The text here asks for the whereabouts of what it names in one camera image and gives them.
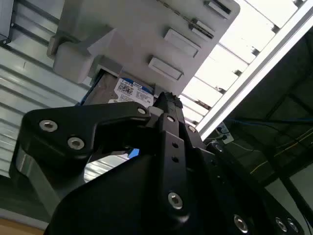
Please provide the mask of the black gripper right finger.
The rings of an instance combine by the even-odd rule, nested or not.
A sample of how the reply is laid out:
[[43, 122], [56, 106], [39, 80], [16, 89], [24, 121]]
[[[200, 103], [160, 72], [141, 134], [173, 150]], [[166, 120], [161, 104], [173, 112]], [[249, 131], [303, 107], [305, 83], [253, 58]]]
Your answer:
[[187, 153], [195, 171], [201, 176], [197, 183], [209, 181], [208, 188], [223, 203], [263, 203], [264, 189], [244, 170], [242, 165], [215, 140], [204, 143], [197, 130], [185, 123], [182, 102], [171, 94], [171, 108], [179, 121], [179, 133], [187, 144]]

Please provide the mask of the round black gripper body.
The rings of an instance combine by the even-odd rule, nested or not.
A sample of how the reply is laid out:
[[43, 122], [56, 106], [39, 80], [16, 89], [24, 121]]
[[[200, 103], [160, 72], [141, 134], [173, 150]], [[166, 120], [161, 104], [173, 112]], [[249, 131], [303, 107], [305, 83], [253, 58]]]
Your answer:
[[48, 235], [302, 235], [267, 192], [228, 174], [213, 155], [135, 157], [67, 195]]

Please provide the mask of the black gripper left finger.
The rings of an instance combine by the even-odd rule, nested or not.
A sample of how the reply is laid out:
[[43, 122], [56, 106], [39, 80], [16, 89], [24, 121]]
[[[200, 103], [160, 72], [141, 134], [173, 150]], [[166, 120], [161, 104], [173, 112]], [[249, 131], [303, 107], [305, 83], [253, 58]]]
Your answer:
[[171, 94], [149, 108], [131, 101], [28, 112], [10, 175], [29, 181], [53, 217], [71, 192], [135, 157], [186, 162]]

